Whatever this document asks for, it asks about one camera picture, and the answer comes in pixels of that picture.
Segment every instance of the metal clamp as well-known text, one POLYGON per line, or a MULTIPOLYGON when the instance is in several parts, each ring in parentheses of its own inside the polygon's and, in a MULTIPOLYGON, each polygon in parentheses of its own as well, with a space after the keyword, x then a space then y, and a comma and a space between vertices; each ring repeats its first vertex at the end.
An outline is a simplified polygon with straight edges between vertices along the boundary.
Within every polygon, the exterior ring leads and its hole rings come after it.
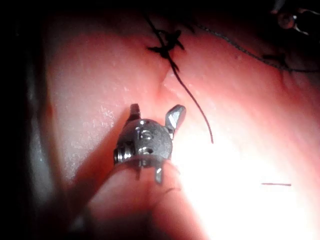
POLYGON ((113 151, 114 164, 127 163, 140 155, 138 167, 155 167, 155 181, 163 180, 163 162, 171 159, 172 140, 186 116, 186 108, 176 105, 165 115, 165 126, 151 119, 141 119, 137 103, 131 104, 130 116, 113 151))

